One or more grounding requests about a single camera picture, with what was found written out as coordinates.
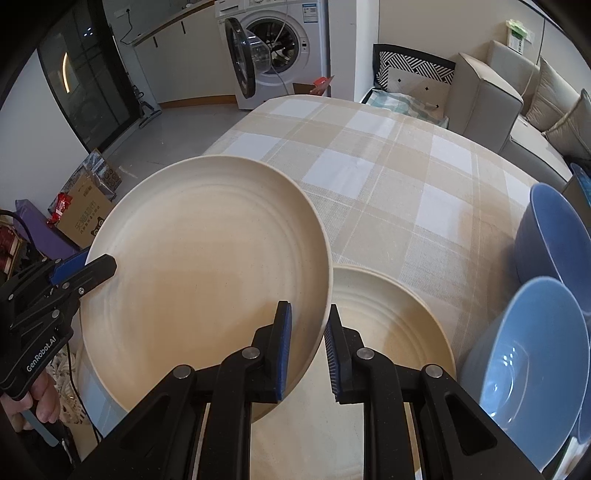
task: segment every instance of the cabinet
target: cabinet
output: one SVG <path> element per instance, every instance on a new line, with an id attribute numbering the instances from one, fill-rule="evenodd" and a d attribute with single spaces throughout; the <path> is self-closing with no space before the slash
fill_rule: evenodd
<path id="1" fill-rule="evenodd" d="M 135 47 L 158 103 L 233 95 L 234 84 L 213 5 L 178 20 Z"/>

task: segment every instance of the beige plate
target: beige plate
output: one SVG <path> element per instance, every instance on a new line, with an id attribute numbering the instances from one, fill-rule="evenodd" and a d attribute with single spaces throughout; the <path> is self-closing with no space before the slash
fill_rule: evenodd
<path id="1" fill-rule="evenodd" d="M 83 298 L 88 356 L 129 411 L 175 365 L 220 363 L 292 304 L 291 391 L 314 358 L 330 308 L 326 233 L 299 187 L 265 164 L 211 155 L 173 164 L 111 212 L 88 256 L 117 261 Z M 260 407 L 253 418 L 270 407 Z"/>
<path id="2" fill-rule="evenodd" d="M 335 266 L 332 300 L 365 346 L 405 367 L 439 364 L 455 377 L 441 326 L 408 288 L 363 268 Z M 251 452 L 257 480 L 363 477 L 363 406 L 335 403 L 324 342 L 291 395 L 252 426 Z"/>

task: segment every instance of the wall outlet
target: wall outlet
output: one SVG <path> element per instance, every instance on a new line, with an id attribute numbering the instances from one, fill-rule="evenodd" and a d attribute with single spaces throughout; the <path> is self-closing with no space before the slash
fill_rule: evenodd
<path id="1" fill-rule="evenodd" d="M 120 10 L 117 10 L 114 13 L 115 18 L 123 17 L 124 15 L 127 14 L 127 10 L 131 10 L 131 7 L 129 5 L 126 5 L 125 7 L 121 8 Z"/>

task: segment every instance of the human hand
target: human hand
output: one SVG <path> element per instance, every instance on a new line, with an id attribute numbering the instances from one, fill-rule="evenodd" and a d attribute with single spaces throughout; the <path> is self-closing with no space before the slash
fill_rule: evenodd
<path id="1" fill-rule="evenodd" d="M 33 400 L 37 400 L 37 409 L 35 411 L 40 422 L 55 423 L 60 417 L 60 396 L 54 388 L 55 381 L 46 371 L 43 371 L 33 382 L 31 390 L 22 400 L 14 401 L 8 395 L 3 394 L 0 397 L 2 408 L 11 419 L 12 426 L 16 431 L 31 430 L 33 427 L 29 422 L 25 422 L 20 412 L 28 410 L 33 406 Z"/>

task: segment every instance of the table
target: table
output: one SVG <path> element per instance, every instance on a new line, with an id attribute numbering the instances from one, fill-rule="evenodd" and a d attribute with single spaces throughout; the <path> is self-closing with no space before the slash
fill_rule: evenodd
<path id="1" fill-rule="evenodd" d="M 269 100 L 207 154 L 265 162 L 314 203 L 334 262 L 402 281 L 462 361 L 519 287 L 513 241 L 535 180 L 474 142 L 385 109 L 314 96 Z M 80 390 L 107 433 L 125 414 L 84 351 Z"/>

